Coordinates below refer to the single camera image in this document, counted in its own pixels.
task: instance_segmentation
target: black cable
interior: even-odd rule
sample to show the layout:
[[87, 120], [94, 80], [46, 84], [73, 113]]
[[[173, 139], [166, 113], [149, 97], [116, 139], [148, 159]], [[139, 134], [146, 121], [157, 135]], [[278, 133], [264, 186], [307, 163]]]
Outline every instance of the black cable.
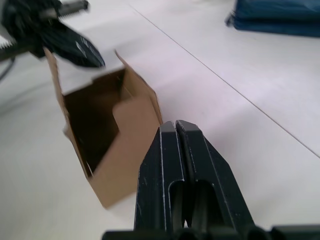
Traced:
[[15, 63], [16, 63], [16, 58], [15, 57], [11, 58], [9, 65], [6, 67], [6, 69], [0, 75], [0, 82], [5, 79], [5, 77], [11, 71], [11, 69], [13, 68]]

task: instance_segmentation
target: white surface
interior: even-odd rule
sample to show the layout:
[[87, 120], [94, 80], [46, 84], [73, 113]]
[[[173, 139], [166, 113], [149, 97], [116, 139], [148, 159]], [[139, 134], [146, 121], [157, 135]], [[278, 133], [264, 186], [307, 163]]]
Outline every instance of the white surface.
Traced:
[[[302, 101], [301, 108], [295, 109], [294, 101], [287, 99], [288, 109], [277, 105], [277, 114], [267, 112], [274, 104], [275, 76], [282, 76], [282, 84], [290, 81], [290, 72], [296, 68], [288, 69], [289, 63], [303, 61], [300, 58], [295, 61], [290, 55], [284, 59], [279, 53], [286, 50], [283, 41], [291, 39], [288, 45], [300, 49], [301, 55], [313, 56], [315, 50], [311, 51], [304, 41], [316, 40], [222, 28], [218, 17], [206, 19], [210, 15], [208, 9], [212, 10], [212, 16], [218, 15], [222, 1], [212, 2], [216, 8], [211, 2], [180, 2], [181, 5], [168, 1], [157, 1], [154, 5], [131, 1], [130, 4], [162, 24], [169, 36], [187, 43], [186, 48], [197, 49], [204, 61], [215, 59], [210, 62], [211, 70], [219, 72], [233, 87], [242, 86], [238, 89], [240, 93], [245, 94], [242, 89], [252, 89], [256, 98], [251, 101], [268, 106], [261, 109], [270, 118], [123, 2], [91, 1], [91, 15], [70, 19], [68, 23], [78, 30], [88, 28], [85, 34], [101, 50], [107, 71], [120, 66], [113, 49], [119, 51], [157, 92], [164, 121], [183, 119], [203, 130], [230, 164], [258, 225], [268, 228], [273, 224], [319, 223], [320, 216], [315, 209], [320, 202], [320, 160], [274, 122], [278, 121], [276, 118], [286, 119], [288, 112], [316, 121], [313, 111], [318, 112], [319, 101]], [[214, 42], [212, 29], [216, 31]], [[246, 38], [252, 36], [260, 39], [247, 41]], [[241, 57], [240, 50], [231, 54], [229, 51], [237, 50], [235, 46], [240, 39], [240, 47], [246, 49], [249, 56], [268, 47], [263, 62], [271, 69], [263, 68], [255, 58]], [[211, 51], [208, 48], [211, 45], [219, 48]], [[288, 65], [276, 67], [276, 63]], [[0, 232], [3, 239], [100, 239], [105, 230], [132, 228], [135, 196], [105, 210], [87, 183], [72, 145], [62, 133], [64, 118], [55, 100], [47, 64], [34, 61], [30, 56], [23, 57], [18, 64], [21, 67], [0, 85]], [[65, 62], [60, 63], [60, 72], [66, 91], [99, 74], [76, 69]], [[259, 82], [253, 81], [262, 75], [265, 81], [260, 78]], [[309, 85], [313, 79], [316, 89], [315, 75], [305, 69], [303, 76]], [[232, 80], [238, 81], [238, 85], [229, 82]], [[268, 83], [269, 88], [258, 91], [263, 83]], [[295, 98], [302, 94], [305, 99], [304, 89], [292, 84], [286, 86], [283, 93], [290, 91]], [[292, 130], [286, 128], [291, 134], [299, 133], [301, 128], [310, 133], [317, 130], [311, 124], [301, 126], [298, 120], [292, 122]], [[317, 144], [315, 135], [299, 140], [310, 147]]]

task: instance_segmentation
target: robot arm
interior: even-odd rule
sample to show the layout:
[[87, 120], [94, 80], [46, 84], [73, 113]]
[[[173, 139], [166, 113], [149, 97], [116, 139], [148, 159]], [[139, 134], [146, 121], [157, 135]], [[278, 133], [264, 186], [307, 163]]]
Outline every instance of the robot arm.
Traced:
[[88, 8], [87, 0], [0, 0], [0, 36], [14, 40], [0, 47], [0, 62], [27, 52], [42, 58], [46, 48], [80, 67], [105, 67], [96, 47], [60, 22]]

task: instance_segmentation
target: white table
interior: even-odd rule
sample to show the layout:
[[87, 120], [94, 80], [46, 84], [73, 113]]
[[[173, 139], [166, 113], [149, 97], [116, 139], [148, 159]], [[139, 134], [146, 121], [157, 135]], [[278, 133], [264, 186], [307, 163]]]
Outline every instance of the white table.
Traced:
[[[101, 50], [106, 71], [121, 65], [118, 50], [155, 89], [164, 121], [183, 119], [203, 130], [230, 164], [258, 225], [319, 223], [320, 160], [308, 149], [317, 153], [317, 123], [300, 121], [316, 121], [319, 112], [316, 94], [305, 100], [305, 90], [317, 88], [316, 58], [310, 60], [316, 50], [306, 43], [318, 40], [226, 28], [221, 19], [232, 2], [172, 2], [94, 0], [91, 14], [68, 23]], [[60, 73], [65, 91], [99, 74], [62, 61]], [[277, 76], [285, 87], [277, 87]], [[290, 76], [295, 84], [286, 85]], [[300, 108], [289, 99], [298, 93]], [[281, 96], [285, 104], [275, 105]], [[288, 121], [290, 114], [304, 118]], [[100, 239], [105, 230], [133, 227], [135, 196], [103, 209], [63, 127], [46, 62], [22, 57], [0, 85], [3, 239]]]

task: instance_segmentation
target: cardboard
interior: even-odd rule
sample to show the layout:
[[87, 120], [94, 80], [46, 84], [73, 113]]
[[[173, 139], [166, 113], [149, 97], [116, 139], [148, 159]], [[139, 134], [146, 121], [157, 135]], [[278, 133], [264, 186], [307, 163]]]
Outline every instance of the cardboard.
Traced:
[[140, 165], [163, 123], [156, 93], [124, 68], [62, 94], [56, 58], [45, 49], [56, 98], [85, 177], [107, 208], [137, 191]]

